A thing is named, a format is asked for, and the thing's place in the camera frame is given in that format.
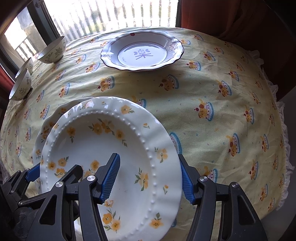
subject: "floral bowl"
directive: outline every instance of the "floral bowl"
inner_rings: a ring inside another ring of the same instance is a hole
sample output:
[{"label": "floral bowl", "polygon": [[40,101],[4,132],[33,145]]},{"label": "floral bowl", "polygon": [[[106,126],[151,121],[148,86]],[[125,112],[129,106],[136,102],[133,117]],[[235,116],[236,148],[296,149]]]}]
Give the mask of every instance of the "floral bowl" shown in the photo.
[{"label": "floral bowl", "polygon": [[96,97],[60,117],[42,151],[42,192],[75,164],[83,178],[93,175],[114,152],[120,169],[109,199],[98,205],[108,240],[159,241],[179,209],[180,162],[161,123],[129,100]]},{"label": "floral bowl", "polygon": [[17,74],[15,75],[15,78],[17,78],[19,76],[19,74],[23,71],[23,69],[27,68],[30,72],[30,74],[33,73],[33,60],[32,58],[29,58],[20,68],[20,70],[17,72]]},{"label": "floral bowl", "polygon": [[66,39],[65,36],[61,36],[47,45],[37,59],[46,64],[56,63],[63,57],[65,49]]},{"label": "floral bowl", "polygon": [[16,78],[15,84],[13,85],[9,99],[19,101],[22,100],[31,88],[31,75],[27,68],[23,69],[22,72]]}]

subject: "ruffled tablecloth edge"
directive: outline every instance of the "ruffled tablecloth edge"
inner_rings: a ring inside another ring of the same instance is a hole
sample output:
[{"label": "ruffled tablecloth edge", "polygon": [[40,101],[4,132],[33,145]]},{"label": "ruffled tablecloth edge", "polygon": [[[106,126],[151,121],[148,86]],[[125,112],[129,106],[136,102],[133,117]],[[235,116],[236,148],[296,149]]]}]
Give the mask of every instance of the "ruffled tablecloth edge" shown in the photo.
[{"label": "ruffled tablecloth edge", "polygon": [[276,210],[279,210],[285,203],[285,200],[288,196],[288,186],[290,184],[290,176],[293,173],[294,170],[294,166],[292,166],[292,164],[290,163],[290,145],[289,145],[289,139],[288,139],[288,130],[287,130],[287,126],[284,123],[284,106],[285,103],[281,102],[281,101],[276,101],[276,93],[279,89],[278,85],[274,85],[267,77],[265,71],[263,68],[261,68],[261,65],[264,64],[263,59],[259,58],[260,54],[258,50],[254,50],[254,51],[248,51],[248,54],[253,58],[253,60],[255,61],[255,63],[258,65],[258,67],[260,68],[265,80],[268,83],[269,89],[272,93],[274,102],[276,104],[277,110],[279,112],[279,116],[280,116],[280,120],[281,120],[281,127],[282,127],[282,132],[283,132],[283,138],[284,138],[284,146],[285,146],[285,153],[286,153],[286,172],[284,174],[285,177],[285,181],[284,181],[284,186],[283,186],[283,191],[282,191],[282,195],[281,195],[281,199],[279,201],[279,204],[276,208]]}]

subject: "floral plate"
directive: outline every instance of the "floral plate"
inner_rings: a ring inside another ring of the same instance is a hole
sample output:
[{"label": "floral plate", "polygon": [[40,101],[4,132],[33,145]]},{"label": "floral plate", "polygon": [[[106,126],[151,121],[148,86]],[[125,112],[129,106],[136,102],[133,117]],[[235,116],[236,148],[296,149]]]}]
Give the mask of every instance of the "floral plate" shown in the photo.
[{"label": "floral plate", "polygon": [[[41,153],[46,141],[46,138],[48,134],[50,133],[51,129],[55,125],[55,123],[58,121],[58,119],[65,113],[67,112],[70,108],[72,108],[74,105],[77,105],[81,103],[82,101],[92,99],[93,97],[87,97],[87,98],[82,98],[82,99],[75,99],[72,101],[69,101],[65,104],[60,105],[55,112],[49,116],[44,122],[43,125],[37,135],[36,141],[35,141],[35,146],[33,148],[33,153],[32,153],[32,163],[33,165],[37,165],[39,162],[41,162]],[[41,194],[41,184],[40,184],[40,179],[38,178],[35,181],[35,185],[38,191],[38,194]]]},{"label": "floral plate", "polygon": [[81,165],[86,178],[117,152],[118,175],[109,199],[99,205],[108,240],[159,241],[182,194],[179,158],[161,123],[129,100],[96,97],[72,107],[55,126],[42,151],[42,192],[73,165]]},{"label": "floral plate", "polygon": [[159,69],[181,58],[182,44],[167,33],[154,30],[127,32],[109,41],[101,60],[119,70],[145,71]]}]

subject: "table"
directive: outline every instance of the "table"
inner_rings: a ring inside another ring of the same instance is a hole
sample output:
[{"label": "table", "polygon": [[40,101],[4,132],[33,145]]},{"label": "table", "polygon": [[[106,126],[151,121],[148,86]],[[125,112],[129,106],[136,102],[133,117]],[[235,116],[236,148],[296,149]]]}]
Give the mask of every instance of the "table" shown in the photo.
[{"label": "table", "polygon": [[[5,168],[13,174],[32,167],[36,136],[59,105],[88,96],[118,96],[149,110],[200,174],[223,184],[237,181],[258,216],[267,215],[282,198],[286,153],[279,113],[260,68],[242,48],[181,28],[157,28],[182,42],[184,54],[176,63],[147,72],[105,66],[103,46],[138,29],[76,39],[58,63],[34,63],[32,93],[27,100],[9,102],[1,128]],[[34,185],[27,194],[37,194]],[[182,198],[165,240],[186,239],[195,208]],[[213,237],[219,212],[217,204]]]}]

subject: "yellow flower pattern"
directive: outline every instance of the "yellow flower pattern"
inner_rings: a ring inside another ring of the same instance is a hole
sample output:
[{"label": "yellow flower pattern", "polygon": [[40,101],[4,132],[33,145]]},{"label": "yellow flower pattern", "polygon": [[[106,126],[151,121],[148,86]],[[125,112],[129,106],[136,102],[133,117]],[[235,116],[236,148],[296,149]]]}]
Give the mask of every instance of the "yellow flower pattern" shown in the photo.
[{"label": "yellow flower pattern", "polygon": [[136,175],[135,184],[139,183],[142,187],[141,191],[148,188],[148,173],[143,173],[142,170],[139,168],[138,175]]},{"label": "yellow flower pattern", "polygon": [[41,157],[41,151],[40,151],[40,149],[38,149],[35,153],[37,155],[36,159],[37,158],[39,159]]},{"label": "yellow flower pattern", "polygon": [[53,162],[53,161],[51,161],[49,164],[48,164],[48,169],[50,169],[50,170],[54,170],[55,169],[55,166],[56,166],[56,164]]},{"label": "yellow flower pattern", "polygon": [[68,159],[69,159],[69,157],[67,156],[67,157],[63,157],[60,160],[58,160],[59,166],[61,166],[61,167],[66,166]]},{"label": "yellow flower pattern", "polygon": [[165,192],[165,195],[166,195],[167,192],[168,192],[167,189],[168,189],[168,185],[164,185],[164,186],[163,186],[163,191]]},{"label": "yellow flower pattern", "polygon": [[74,138],[74,136],[75,136],[75,128],[70,126],[70,127],[67,129],[67,133],[68,133],[68,135],[70,136],[71,142],[73,143],[73,138]]},{"label": "yellow flower pattern", "polygon": [[62,177],[63,175],[65,175],[67,172],[65,171],[65,169],[63,168],[57,168],[57,171],[55,173],[56,177]]},{"label": "yellow flower pattern", "polygon": [[92,124],[92,126],[89,126],[89,128],[92,129],[93,132],[96,133],[97,135],[102,134],[102,127],[100,123]]},{"label": "yellow flower pattern", "polygon": [[156,214],[156,218],[152,219],[149,225],[154,229],[158,229],[159,227],[163,226],[159,213]]},{"label": "yellow flower pattern", "polygon": [[54,132],[55,130],[59,127],[58,123],[56,123],[54,126],[53,126],[53,129],[54,129]]},{"label": "yellow flower pattern", "polygon": [[132,108],[130,108],[128,105],[125,104],[124,106],[121,107],[121,113],[125,115],[125,114],[134,113],[134,111],[132,110]]},{"label": "yellow flower pattern", "polygon": [[92,163],[90,164],[90,168],[85,172],[83,178],[86,178],[90,175],[94,175],[98,170],[99,166],[100,166],[100,163],[97,160],[93,160]]},{"label": "yellow flower pattern", "polygon": [[111,213],[106,213],[103,215],[102,221],[104,222],[104,224],[109,224],[112,222],[112,220],[113,220],[113,217]]},{"label": "yellow flower pattern", "polygon": [[168,158],[168,154],[166,149],[158,149],[156,147],[154,147],[154,151],[157,153],[157,159],[160,160],[160,163],[163,162],[163,160]]},{"label": "yellow flower pattern", "polygon": [[105,203],[104,203],[104,206],[106,206],[106,207],[112,207],[113,203],[114,203],[113,200],[110,200],[110,201],[107,201],[106,200]]},{"label": "yellow flower pattern", "polygon": [[62,116],[63,114],[65,114],[67,112],[66,108],[61,108],[61,110],[59,111],[59,115]]},{"label": "yellow flower pattern", "polygon": [[126,143],[126,140],[124,139],[124,133],[121,130],[116,131],[116,138],[118,140],[121,140],[121,144],[128,147],[128,144]]},{"label": "yellow flower pattern", "polygon": [[144,128],[148,128],[148,129],[150,129],[148,123],[144,123],[144,124],[143,124],[143,127],[144,127]]},{"label": "yellow flower pattern", "polygon": [[111,132],[113,136],[115,136],[114,131],[112,130],[114,128],[114,125],[112,124],[112,121],[108,120],[101,120],[98,118],[98,120],[101,122],[102,128],[105,130],[105,133]]},{"label": "yellow flower pattern", "polygon": [[109,207],[109,209],[107,209],[106,214],[103,215],[102,221],[104,224],[104,228],[106,229],[106,231],[108,230],[113,230],[117,233],[117,230],[120,229],[120,216],[119,218],[116,220],[114,219],[116,216],[116,211],[112,212],[111,207],[113,205],[113,200],[106,200],[104,206]]},{"label": "yellow flower pattern", "polygon": [[52,121],[49,122],[49,127],[50,127],[50,128],[53,128],[54,125],[55,125],[55,123],[53,123]]},{"label": "yellow flower pattern", "polygon": [[43,127],[43,130],[41,132],[41,135],[42,135],[41,143],[43,143],[46,140],[48,134],[50,133],[50,130],[51,129],[48,126]]},{"label": "yellow flower pattern", "polygon": [[100,163],[97,161],[97,160],[94,160],[92,163],[91,163],[91,170],[93,172],[96,172],[98,170],[100,166]]}]

